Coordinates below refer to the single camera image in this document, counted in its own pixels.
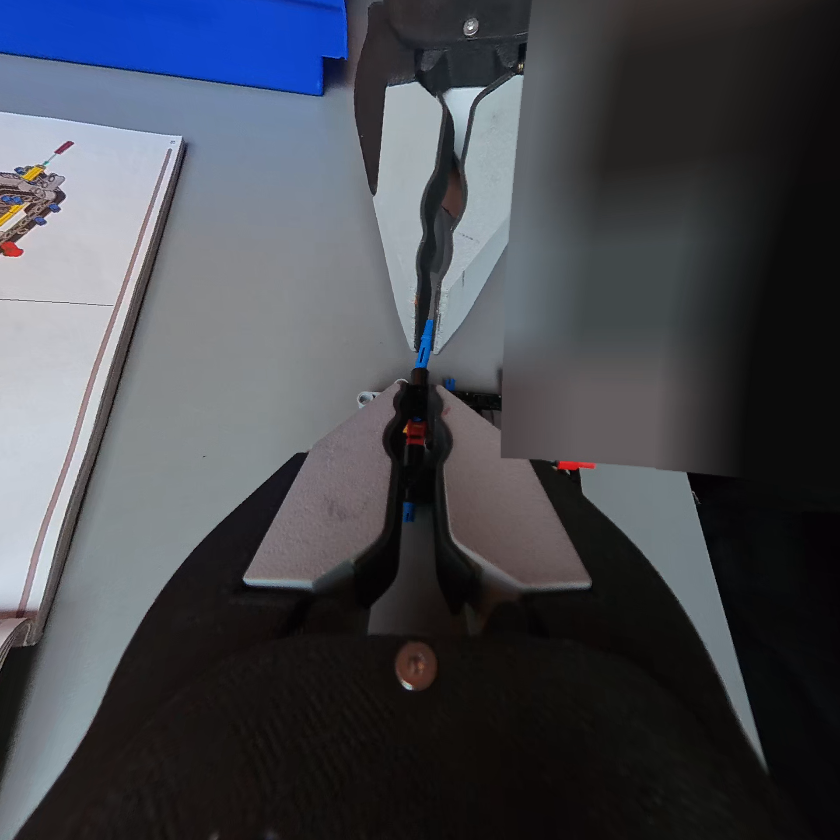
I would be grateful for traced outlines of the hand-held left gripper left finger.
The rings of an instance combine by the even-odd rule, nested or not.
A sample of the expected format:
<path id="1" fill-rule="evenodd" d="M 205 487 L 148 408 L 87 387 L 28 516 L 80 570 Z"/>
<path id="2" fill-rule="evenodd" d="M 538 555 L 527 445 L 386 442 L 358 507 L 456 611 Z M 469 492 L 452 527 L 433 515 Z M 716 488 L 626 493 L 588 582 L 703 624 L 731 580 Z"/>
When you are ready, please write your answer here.
<path id="1" fill-rule="evenodd" d="M 396 381 L 306 453 L 244 584 L 372 606 L 391 586 L 402 521 L 392 452 L 405 381 Z"/>

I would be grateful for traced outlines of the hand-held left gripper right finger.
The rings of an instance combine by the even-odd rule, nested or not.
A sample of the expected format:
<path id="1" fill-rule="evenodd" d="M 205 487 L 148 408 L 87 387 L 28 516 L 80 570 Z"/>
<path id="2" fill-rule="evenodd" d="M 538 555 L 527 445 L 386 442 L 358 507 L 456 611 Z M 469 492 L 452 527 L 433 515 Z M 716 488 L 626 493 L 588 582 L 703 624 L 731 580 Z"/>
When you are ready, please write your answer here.
<path id="1" fill-rule="evenodd" d="M 437 582 L 449 611 L 587 592 L 592 577 L 535 469 L 501 456 L 501 431 L 452 392 L 428 394 Z"/>

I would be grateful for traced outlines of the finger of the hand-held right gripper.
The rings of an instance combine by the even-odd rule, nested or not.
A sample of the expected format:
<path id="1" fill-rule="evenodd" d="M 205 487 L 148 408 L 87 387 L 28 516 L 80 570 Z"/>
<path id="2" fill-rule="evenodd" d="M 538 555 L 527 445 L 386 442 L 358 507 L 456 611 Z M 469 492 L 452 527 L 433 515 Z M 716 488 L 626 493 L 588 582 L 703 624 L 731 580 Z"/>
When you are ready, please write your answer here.
<path id="1" fill-rule="evenodd" d="M 444 100 L 420 84 L 385 90 L 373 196 L 396 311 L 411 350 L 427 320 L 432 351 L 444 346 L 444 278 L 455 220 L 443 203 L 455 159 L 455 125 Z"/>
<path id="2" fill-rule="evenodd" d="M 512 73 L 483 89 L 444 94 L 454 119 L 463 206 L 440 281 L 436 354 L 466 319 L 508 244 L 522 83 Z"/>

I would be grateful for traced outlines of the black frame lego model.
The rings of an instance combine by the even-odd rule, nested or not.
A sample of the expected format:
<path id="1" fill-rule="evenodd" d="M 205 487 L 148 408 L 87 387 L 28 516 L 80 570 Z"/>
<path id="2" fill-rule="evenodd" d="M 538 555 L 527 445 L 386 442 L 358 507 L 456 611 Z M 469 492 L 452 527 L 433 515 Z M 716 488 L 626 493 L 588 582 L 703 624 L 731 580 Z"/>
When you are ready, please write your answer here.
<path id="1" fill-rule="evenodd" d="M 436 495 L 435 420 L 428 407 L 431 386 L 426 369 L 416 368 L 408 380 L 399 380 L 406 391 L 400 398 L 396 418 L 403 421 L 402 442 L 396 442 L 397 432 L 389 433 L 386 442 L 395 444 L 400 460 L 398 485 L 402 495 L 401 521 L 415 521 L 420 507 L 431 505 Z M 480 417 L 497 427 L 501 424 L 501 394 L 464 391 L 456 379 L 444 379 L 444 389 Z"/>

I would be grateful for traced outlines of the lego instruction booklet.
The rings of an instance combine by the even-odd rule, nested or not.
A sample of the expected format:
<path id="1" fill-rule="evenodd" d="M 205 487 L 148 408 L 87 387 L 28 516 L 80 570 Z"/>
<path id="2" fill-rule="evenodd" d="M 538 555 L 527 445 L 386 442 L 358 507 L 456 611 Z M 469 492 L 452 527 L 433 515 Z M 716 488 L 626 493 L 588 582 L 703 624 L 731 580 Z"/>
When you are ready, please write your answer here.
<path id="1" fill-rule="evenodd" d="M 1 114 L 1 661 L 56 596 L 186 152 Z"/>

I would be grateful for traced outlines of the blue plastic bin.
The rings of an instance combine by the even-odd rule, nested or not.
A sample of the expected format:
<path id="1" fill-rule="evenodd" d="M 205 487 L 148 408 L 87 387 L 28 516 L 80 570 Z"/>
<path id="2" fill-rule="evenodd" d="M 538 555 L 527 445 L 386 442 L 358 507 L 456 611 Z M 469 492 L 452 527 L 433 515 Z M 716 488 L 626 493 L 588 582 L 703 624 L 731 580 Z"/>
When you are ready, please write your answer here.
<path id="1" fill-rule="evenodd" d="M 2 1 L 1 51 L 248 88 L 323 93 L 344 1 Z"/>

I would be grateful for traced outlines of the person's torso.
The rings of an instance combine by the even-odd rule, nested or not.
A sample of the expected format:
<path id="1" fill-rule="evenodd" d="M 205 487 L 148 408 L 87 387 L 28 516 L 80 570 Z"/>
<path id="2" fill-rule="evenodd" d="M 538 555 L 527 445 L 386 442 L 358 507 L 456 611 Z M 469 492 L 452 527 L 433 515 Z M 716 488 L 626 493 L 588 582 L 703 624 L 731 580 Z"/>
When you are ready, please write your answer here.
<path id="1" fill-rule="evenodd" d="M 770 772 L 838 832 L 838 489 L 689 474 Z"/>

